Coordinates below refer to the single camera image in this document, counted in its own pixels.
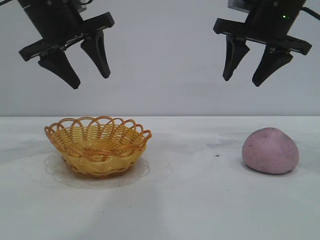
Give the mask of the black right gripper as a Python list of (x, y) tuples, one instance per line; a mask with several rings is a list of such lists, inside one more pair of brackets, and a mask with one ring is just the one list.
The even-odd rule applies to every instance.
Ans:
[(218, 18), (213, 31), (226, 35), (226, 56), (222, 74), (224, 80), (230, 80), (234, 70), (250, 51), (246, 41), (266, 45), (252, 77), (256, 87), (291, 62), (291, 51), (307, 55), (312, 45), (288, 35), (305, 3), (304, 0), (257, 0), (245, 22)]

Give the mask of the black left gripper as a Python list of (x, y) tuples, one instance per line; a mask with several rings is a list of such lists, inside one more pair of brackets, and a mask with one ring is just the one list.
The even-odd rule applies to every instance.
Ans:
[(103, 32), (115, 24), (110, 12), (84, 20), (76, 8), (80, 3), (72, 0), (19, 0), (18, 3), (42, 37), (19, 51), (25, 61), (41, 55), (38, 64), (76, 90), (81, 81), (60, 49), (83, 40), (80, 47), (102, 77), (110, 76)]

